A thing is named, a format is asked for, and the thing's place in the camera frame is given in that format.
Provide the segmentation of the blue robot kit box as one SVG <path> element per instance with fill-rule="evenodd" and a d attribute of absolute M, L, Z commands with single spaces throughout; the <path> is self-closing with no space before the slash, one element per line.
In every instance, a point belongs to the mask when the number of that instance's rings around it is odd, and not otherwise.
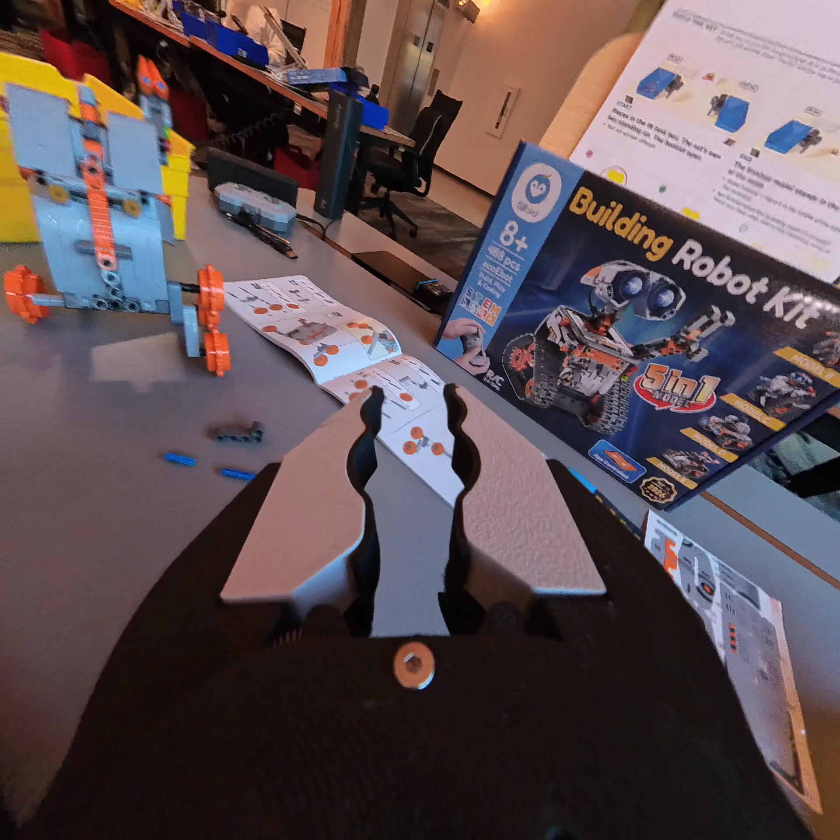
<path fill-rule="evenodd" d="M 676 508 L 838 403 L 838 290 L 520 142 L 438 350 Z"/>

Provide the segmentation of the grey remote control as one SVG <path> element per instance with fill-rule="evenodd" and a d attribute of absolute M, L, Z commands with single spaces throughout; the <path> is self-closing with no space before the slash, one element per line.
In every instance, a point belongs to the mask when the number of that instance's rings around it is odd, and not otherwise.
<path fill-rule="evenodd" d="M 216 185 L 213 194 L 219 210 L 244 226 L 285 234 L 298 217 L 289 203 L 234 182 Z"/>

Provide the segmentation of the white printed sheet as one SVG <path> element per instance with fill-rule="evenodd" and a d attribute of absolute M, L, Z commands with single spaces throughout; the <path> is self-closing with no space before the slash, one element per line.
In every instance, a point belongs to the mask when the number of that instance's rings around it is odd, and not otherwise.
<path fill-rule="evenodd" d="M 839 2 L 666 2 L 570 160 L 837 284 Z"/>

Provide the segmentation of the black office chair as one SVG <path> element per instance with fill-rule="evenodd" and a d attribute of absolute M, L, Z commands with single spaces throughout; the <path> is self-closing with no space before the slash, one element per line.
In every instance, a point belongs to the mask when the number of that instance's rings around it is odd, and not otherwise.
<path fill-rule="evenodd" d="M 417 236 L 417 224 L 394 204 L 392 193 L 405 193 L 416 197 L 428 195 L 435 155 L 462 105 L 461 100 L 453 99 L 437 90 L 431 104 L 418 113 L 414 129 L 409 134 L 414 146 L 402 151 L 401 162 L 395 163 L 390 157 L 387 162 L 371 163 L 371 195 L 363 200 L 360 209 L 377 207 L 380 217 L 386 218 L 389 224 L 392 238 L 396 236 L 394 215 L 409 225 L 412 238 Z"/>

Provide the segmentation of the blue robot kit manual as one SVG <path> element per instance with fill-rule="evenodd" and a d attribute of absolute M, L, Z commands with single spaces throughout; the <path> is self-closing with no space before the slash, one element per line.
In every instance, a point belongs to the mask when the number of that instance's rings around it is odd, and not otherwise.
<path fill-rule="evenodd" d="M 590 480 L 585 478 L 582 473 L 576 469 L 569 468 L 570 473 L 597 499 L 604 509 L 608 510 L 616 520 L 618 520 L 633 536 L 642 542 L 644 540 L 644 533 L 642 529 L 636 525 L 631 519 L 627 518 L 618 507 L 616 507 L 605 495 L 598 490 Z"/>

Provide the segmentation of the white instruction booklet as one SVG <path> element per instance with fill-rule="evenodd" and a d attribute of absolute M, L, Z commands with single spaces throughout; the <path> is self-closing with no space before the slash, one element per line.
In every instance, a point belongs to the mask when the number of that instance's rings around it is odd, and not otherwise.
<path fill-rule="evenodd" d="M 445 383 L 406 354 L 390 328 L 334 300 L 305 276 L 227 282 L 225 296 L 233 312 L 296 357 L 342 404 L 380 387 L 379 440 L 454 506 L 464 485 L 452 468 Z"/>

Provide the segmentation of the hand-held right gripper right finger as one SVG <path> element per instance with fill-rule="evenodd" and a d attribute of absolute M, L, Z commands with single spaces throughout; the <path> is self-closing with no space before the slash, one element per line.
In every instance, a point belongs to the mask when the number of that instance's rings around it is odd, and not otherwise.
<path fill-rule="evenodd" d="M 438 595 L 449 632 L 475 633 L 502 603 L 527 617 L 541 598 L 604 595 L 542 452 L 462 386 L 446 385 L 444 399 L 464 484 Z"/>

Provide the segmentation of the robot sticker sheet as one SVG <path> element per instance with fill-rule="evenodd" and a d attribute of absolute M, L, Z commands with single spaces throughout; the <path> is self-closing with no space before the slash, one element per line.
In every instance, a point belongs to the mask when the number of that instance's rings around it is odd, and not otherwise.
<path fill-rule="evenodd" d="M 654 511 L 644 545 L 705 624 L 766 763 L 822 814 L 781 603 Z"/>

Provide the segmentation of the black rectangular box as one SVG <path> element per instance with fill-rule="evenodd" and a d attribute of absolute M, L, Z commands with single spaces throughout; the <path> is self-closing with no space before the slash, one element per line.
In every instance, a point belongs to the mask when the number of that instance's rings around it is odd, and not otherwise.
<path fill-rule="evenodd" d="M 217 186 L 231 182 L 280 199 L 293 207 L 298 203 L 299 183 L 294 178 L 223 150 L 208 149 L 206 179 L 211 193 Z"/>

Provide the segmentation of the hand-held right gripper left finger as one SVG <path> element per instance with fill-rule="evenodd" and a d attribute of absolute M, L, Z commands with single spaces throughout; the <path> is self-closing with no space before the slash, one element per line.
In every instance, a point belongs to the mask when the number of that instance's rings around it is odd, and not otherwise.
<path fill-rule="evenodd" d="M 371 634 L 380 546 L 365 486 L 383 400 L 381 387 L 363 390 L 282 459 L 222 602 L 282 603 L 300 623 L 330 605 L 352 635 Z"/>

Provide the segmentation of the grey orange brick robot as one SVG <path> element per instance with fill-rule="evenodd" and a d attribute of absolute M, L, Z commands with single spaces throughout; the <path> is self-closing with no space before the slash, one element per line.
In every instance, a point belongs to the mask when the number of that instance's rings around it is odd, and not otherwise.
<path fill-rule="evenodd" d="M 14 158 L 33 198 L 56 292 L 25 266 L 6 273 L 9 310 L 29 323 L 50 308 L 164 314 L 184 332 L 189 357 L 230 369 L 220 331 L 224 279 L 212 266 L 197 283 L 168 280 L 163 243 L 175 242 L 174 196 L 163 170 L 175 162 L 169 88 L 152 60 L 136 70 L 140 115 L 96 78 L 51 92 L 14 70 L 3 81 Z"/>

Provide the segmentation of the wooden display stand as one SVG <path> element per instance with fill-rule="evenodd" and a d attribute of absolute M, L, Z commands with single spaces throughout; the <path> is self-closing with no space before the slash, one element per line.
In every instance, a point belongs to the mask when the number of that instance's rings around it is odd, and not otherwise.
<path fill-rule="evenodd" d="M 643 31 L 623 34 L 594 53 L 546 129 L 542 149 L 570 159 L 643 37 Z"/>

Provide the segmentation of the yellow plastic bin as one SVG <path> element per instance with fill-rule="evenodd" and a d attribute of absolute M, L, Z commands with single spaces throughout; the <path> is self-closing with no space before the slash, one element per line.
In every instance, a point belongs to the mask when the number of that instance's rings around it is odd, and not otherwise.
<path fill-rule="evenodd" d="M 72 116 L 80 115 L 77 88 L 79 83 L 63 77 L 57 68 L 35 59 L 3 52 L 1 54 L 1 82 L 12 82 L 37 91 L 44 91 L 67 100 Z M 118 94 L 103 81 L 85 75 L 100 110 L 142 118 L 139 106 Z M 8 121 L 6 102 L 1 111 L 1 241 L 3 243 L 38 243 L 39 228 L 35 220 L 32 196 L 19 173 L 14 155 L 14 136 Z M 194 147 L 173 130 L 169 134 L 170 149 L 167 164 L 161 166 L 163 192 L 171 198 L 171 213 L 175 239 L 186 235 L 186 200 L 191 156 Z"/>

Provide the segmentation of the dark upright dock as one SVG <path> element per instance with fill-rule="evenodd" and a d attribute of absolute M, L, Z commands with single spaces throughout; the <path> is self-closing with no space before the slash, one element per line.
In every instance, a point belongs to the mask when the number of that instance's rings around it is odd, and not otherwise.
<path fill-rule="evenodd" d="M 327 128 L 314 197 L 314 211 L 327 219 L 339 219 L 349 193 L 355 150 L 362 121 L 362 103 L 341 90 L 329 90 Z"/>

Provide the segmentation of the grey desk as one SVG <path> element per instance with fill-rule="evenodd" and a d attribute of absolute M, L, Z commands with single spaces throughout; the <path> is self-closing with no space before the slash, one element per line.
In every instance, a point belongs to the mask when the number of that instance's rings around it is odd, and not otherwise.
<path fill-rule="evenodd" d="M 552 437 L 434 349 L 438 320 L 348 257 L 388 243 L 352 218 L 322 241 L 303 226 L 285 259 L 230 224 L 192 178 L 185 242 L 169 275 L 213 264 L 226 280 L 301 274 L 390 327 L 445 382 L 468 387 L 544 454 L 578 470 L 641 524 L 620 481 Z M 64 759 L 77 719 L 137 605 L 184 547 L 245 487 L 228 467 L 262 469 L 338 404 L 297 360 L 229 310 L 224 378 L 183 353 L 167 317 L 52 310 L 38 325 L 2 303 L 2 779 L 26 819 Z M 266 442 L 213 442 L 214 425 L 258 421 Z M 374 635 L 444 634 L 451 511 L 377 444 L 369 485 L 383 567 Z M 173 452 L 192 468 L 167 463 Z M 814 834 L 838 838 L 838 523 L 750 466 L 665 514 L 685 535 L 780 599 L 794 680 L 822 794 Z"/>

